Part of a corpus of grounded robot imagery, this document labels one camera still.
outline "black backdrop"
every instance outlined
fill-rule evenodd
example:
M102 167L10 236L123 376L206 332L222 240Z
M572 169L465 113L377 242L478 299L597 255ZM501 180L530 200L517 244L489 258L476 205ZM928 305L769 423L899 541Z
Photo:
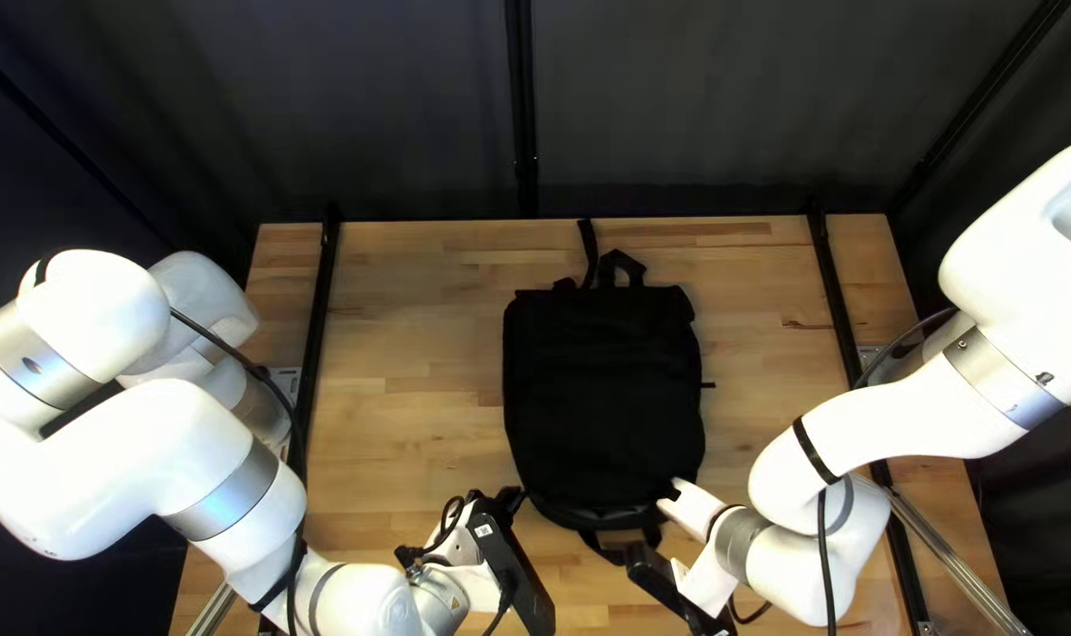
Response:
M64 244L144 263L193 248L241 278L260 219L332 199L355 218L518 216L503 1L0 0L0 73L72 143L62 152L0 87L0 302ZM933 307L951 240L1071 142L1071 7L890 203L1028 17L1056 3L539 0L540 214L884 210ZM1011 484L1069 493L1061 439L1040 441L1045 464L1023 460L1023 442L972 473L1011 601L1044 634L1071 634L1071 549L1050 546L1071 508L1019 504ZM169 611L172 587L129 585L132 569L169 574L169 536L144 532L159 534L122 547L139 558L93 561L122 585L88 596L63 566L5 556L0 533L0 625L45 630L12 621L5 586L42 586L44 616L90 596L103 600L76 607ZM121 632L97 614L54 629Z

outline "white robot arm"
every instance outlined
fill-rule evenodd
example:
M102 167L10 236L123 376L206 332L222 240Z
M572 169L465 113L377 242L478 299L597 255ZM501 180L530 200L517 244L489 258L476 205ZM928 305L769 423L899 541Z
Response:
M152 276L108 253L60 253L30 268L17 299L0 309L0 521L39 554L81 559L161 516L220 564L238 594L266 601L262 612L284 629L280 581L291 566L303 486L227 405L187 381L202 383L220 366L212 345L170 320L168 294L236 340L252 333L256 316L202 257L164 263L165 274L156 267ZM195 285L196 298L186 292ZM186 379L129 379L126 391L41 437L42 426L131 364ZM521 501L508 488L496 498L471 493L446 512L435 545L404 552L408 572L307 550L296 577L297 630L440 636L469 611L511 606L532 634L554 634L554 604L511 531Z
M1071 403L1071 147L983 213L948 252L939 286L960 308L904 362L903 379L833 397L755 459L753 509L678 481L659 506L707 549L681 592L705 611L737 580L812 626L827 623L818 501L835 614L889 517L850 475L900 455L986 456Z

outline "black cable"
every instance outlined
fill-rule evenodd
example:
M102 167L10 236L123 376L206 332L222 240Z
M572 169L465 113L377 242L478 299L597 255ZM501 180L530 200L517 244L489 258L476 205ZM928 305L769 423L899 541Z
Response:
M454 503L456 503L456 510L451 513L449 512L449 509ZM457 528L457 523L461 521L461 513L464 512L464 497L461 497L459 495L452 497L444 502L444 505L441 509L441 526L438 527L440 529L437 531L437 539L435 539L433 544L429 544L429 546L422 548L422 554L432 552L433 550L440 548L441 543L443 543L449 535L453 534L453 530ZM446 528L444 521L448 520L449 517L453 517L453 523L449 524Z
M821 584L826 588L826 634L838 635L838 617L833 610L833 584L829 579L829 552L826 551L826 489L818 494L818 555L821 557Z
M512 574L504 571L500 573L500 609L496 611L496 617L493 618L493 622L487 625L484 631L483 636L493 636L493 632L496 632L497 626L500 624L500 620L503 619L503 615L508 614L508 608L512 606L514 596L516 595L516 585L512 579Z
M245 370L265 384L269 391L276 397L280 405L288 413L288 422L292 426L292 437L289 440L288 449L288 466L296 473L296 476L300 478L300 483L306 487L306 440L302 439L300 430L296 427L296 410L292 408L291 400L288 400L288 396L285 392L272 381L272 375L269 369L260 366L259 364L254 364L252 360L245 358L245 354L237 351L233 347L223 340L220 336L213 332L206 329L203 325L199 325L197 322L188 318L181 311L177 311L174 307L170 308L170 315L181 322L183 325L187 325L197 335L202 336L205 339L210 340L214 346L221 351L225 351L227 354L231 355L233 360L240 362L241 366ZM303 556L306 554L306 544L303 542L303 518L300 518L300 524L296 527L296 543L292 547L292 559L288 564L288 633L298 634L296 630L296 575L300 571L300 565L303 562Z
M731 619L735 619L736 622L740 623L740 625L746 625L746 623L753 622L754 619L759 618L760 616L767 614L767 610L769 609L770 609L770 601L766 601L763 605L759 606L758 609L756 609L754 612L751 612L751 616L743 618L739 615L739 612L736 611L736 596L733 595L729 599L727 599L727 611L731 612Z
M908 329L908 331L896 336L895 338L892 339L892 342L885 345L885 348L881 349L880 353L877 353L877 355L873 358L873 361L869 363L869 367L865 367L865 369L862 370L861 377L857 378L857 381L854 382L854 389L858 390L859 388L866 385L869 383L870 376L873 375L873 372L875 372L878 367L881 366L881 362L884 362L888 358L889 353L891 353L893 349L895 349L901 343L903 343L905 338L918 332L921 328L931 324L931 322L938 320L939 318L942 318L945 316L950 317L955 312L956 309L954 307L948 307L947 309L937 311L935 314L932 314L927 318L924 318L920 322L917 322L915 325L911 325Z

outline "wooden tabletop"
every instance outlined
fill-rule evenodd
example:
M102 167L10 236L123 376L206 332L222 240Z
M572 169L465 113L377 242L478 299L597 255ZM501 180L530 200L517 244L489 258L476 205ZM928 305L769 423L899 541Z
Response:
M883 215L832 215L830 243L854 333L883 344L915 321ZM600 249L648 267L647 284L680 284L697 311L707 453L699 484L746 500L756 455L790 421L846 390L818 264L803 217L600 219ZM247 294L261 331L245 353L301 364L319 227L263 225ZM310 464L306 539L334 560L396 564L421 544L444 500L517 484L503 435L500 329L516 289L578 277L585 257L571 221L352 223L342 232L323 342ZM963 464L891 460L897 485L989 586L1002 594ZM529 505L514 526L558 610L558 634L682 635L684 623ZM995 631L911 539L929 609L945 635ZM668 524L661 552L692 563L702 545ZM221 579L191 549L170 634L184 634ZM741 586L741 614L760 603ZM472 615L462 633L491 617ZM240 602L218 634L252 636ZM908 634L881 541L857 584L843 634ZM778 609L749 634L825 634ZM497 634L525 634L514 615Z

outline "black backpack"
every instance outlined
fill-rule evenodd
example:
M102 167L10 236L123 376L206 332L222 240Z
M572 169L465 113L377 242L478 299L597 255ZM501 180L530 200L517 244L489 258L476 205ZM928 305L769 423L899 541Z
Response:
M578 226L583 283L519 290L504 311L503 426L536 509L624 564L595 531L640 528L655 548L655 500L674 476L696 481L700 348L684 291L645 286L646 268L619 251L598 258L593 227ZM616 268L629 286L614 286Z

